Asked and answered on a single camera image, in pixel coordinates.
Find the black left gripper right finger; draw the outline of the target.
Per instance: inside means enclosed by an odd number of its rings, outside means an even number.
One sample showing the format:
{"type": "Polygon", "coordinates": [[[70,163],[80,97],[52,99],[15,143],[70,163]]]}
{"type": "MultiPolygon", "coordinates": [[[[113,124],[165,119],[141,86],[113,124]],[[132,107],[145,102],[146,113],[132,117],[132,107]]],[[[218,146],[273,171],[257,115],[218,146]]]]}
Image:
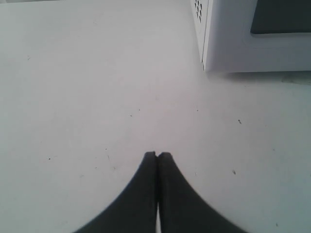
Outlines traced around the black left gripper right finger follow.
{"type": "Polygon", "coordinates": [[[163,233],[243,233],[210,207],[187,182],[172,155],[158,158],[159,215],[163,233]]]}

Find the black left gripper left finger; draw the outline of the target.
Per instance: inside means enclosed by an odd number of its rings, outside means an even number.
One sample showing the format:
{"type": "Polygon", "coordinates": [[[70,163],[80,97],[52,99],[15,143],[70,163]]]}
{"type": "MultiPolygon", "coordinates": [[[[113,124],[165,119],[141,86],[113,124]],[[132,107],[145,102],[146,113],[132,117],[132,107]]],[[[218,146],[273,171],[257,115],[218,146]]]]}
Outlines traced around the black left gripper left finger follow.
{"type": "Polygon", "coordinates": [[[157,219],[157,156],[143,159],[118,197],[78,233],[155,233],[157,219]]]}

